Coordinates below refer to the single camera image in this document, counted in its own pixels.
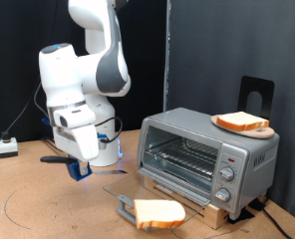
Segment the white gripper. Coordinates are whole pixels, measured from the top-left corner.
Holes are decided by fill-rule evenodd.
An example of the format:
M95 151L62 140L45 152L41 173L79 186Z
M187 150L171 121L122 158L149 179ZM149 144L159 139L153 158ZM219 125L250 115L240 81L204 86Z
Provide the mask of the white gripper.
M80 161L90 161L99 155L95 113L87 106L54 111L54 139L57 148ZM87 162L79 163L82 176L89 173Z

